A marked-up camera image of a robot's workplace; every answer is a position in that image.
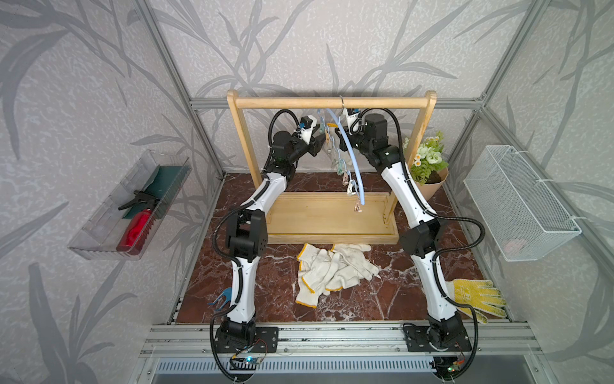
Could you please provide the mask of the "blue wavy clip hanger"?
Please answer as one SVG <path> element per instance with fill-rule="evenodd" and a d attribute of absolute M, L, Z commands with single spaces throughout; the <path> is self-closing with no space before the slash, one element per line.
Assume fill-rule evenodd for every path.
<path fill-rule="evenodd" d="M 356 213 L 361 213 L 363 206 L 366 204 L 366 192 L 362 181 L 360 167 L 353 149 L 350 147 L 347 152 L 340 150 L 340 139 L 335 133 L 336 128 L 347 128 L 347 122 L 343 115 L 345 107 L 345 99 L 339 95 L 341 100 L 341 111 L 334 112 L 330 108 L 317 109 L 317 117 L 321 123 L 321 133 L 326 135 L 324 148 L 332 160 L 337 175 L 342 178 L 342 186 L 345 187 L 345 193 L 350 198 L 356 198 L 353 210 Z"/>

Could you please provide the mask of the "white glove hung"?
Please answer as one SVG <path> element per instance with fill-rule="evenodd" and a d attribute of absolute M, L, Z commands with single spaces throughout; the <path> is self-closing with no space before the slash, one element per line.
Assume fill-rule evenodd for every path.
<path fill-rule="evenodd" d="M 339 269 L 339 255 L 305 244 L 297 260 L 299 282 L 312 294 L 328 291 L 326 287 Z"/>
<path fill-rule="evenodd" d="M 365 253 L 372 250 L 368 244 L 335 244 L 332 252 L 339 255 L 339 269 L 326 289 L 340 291 L 359 285 L 361 280 L 379 277 L 380 267 L 372 264 Z"/>

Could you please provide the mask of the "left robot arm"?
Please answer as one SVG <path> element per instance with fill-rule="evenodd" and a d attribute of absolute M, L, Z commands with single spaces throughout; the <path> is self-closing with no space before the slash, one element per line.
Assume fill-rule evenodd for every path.
<path fill-rule="evenodd" d="M 263 184 L 243 203 L 224 216 L 225 247 L 217 244 L 216 228 L 212 246 L 233 267 L 230 307 L 222 315 L 216 334 L 220 340 L 250 346 L 256 340 L 255 280 L 257 264 L 268 246 L 266 216 L 293 179 L 304 155 L 316 156 L 325 135 L 313 115 L 298 118 L 289 109 L 279 110 L 268 129 L 269 154 L 262 170 Z"/>

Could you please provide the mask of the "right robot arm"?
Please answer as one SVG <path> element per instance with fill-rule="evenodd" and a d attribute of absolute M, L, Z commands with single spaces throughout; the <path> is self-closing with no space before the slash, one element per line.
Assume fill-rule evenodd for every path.
<path fill-rule="evenodd" d="M 429 337 L 439 347 L 451 343 L 452 339 L 463 336 L 465 327 L 459 314 L 460 309 L 475 309 L 469 304 L 462 304 L 449 294 L 445 287 L 440 257 L 443 254 L 465 251 L 479 245 L 485 236 L 484 224 L 467 217 L 450 217 L 437 214 L 417 190 L 409 174 L 402 144 L 394 146 L 389 143 L 388 122 L 390 117 L 401 132 L 396 115 L 389 109 L 382 109 L 382 114 L 374 114 L 371 108 L 366 110 L 345 109 L 343 115 L 346 124 L 336 129 L 341 136 L 342 150 L 351 155 L 358 150 L 366 157 L 390 186 L 391 191 L 401 204 L 408 221 L 409 231 L 401 236 L 403 250 L 410 255 L 418 269 L 425 297 L 427 299 Z M 476 241 L 466 246 L 441 249 L 438 246 L 439 233 L 446 222 L 468 222 L 475 225 L 480 233 Z"/>

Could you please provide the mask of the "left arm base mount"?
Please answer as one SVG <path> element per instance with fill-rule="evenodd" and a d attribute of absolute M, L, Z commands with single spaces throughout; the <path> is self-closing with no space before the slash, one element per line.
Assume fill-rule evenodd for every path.
<path fill-rule="evenodd" d="M 278 341 L 279 328 L 276 326 L 256 326 L 245 334 L 217 330 L 214 336 L 217 353 L 227 354 L 248 349 L 257 353 L 274 353 L 277 351 Z"/>

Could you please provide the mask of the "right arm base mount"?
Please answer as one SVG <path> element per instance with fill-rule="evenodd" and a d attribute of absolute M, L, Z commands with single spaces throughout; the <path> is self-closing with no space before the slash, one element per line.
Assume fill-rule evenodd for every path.
<path fill-rule="evenodd" d="M 406 323 L 402 326 L 408 352 L 464 352 L 472 350 L 465 327 L 435 324 L 418 326 Z"/>

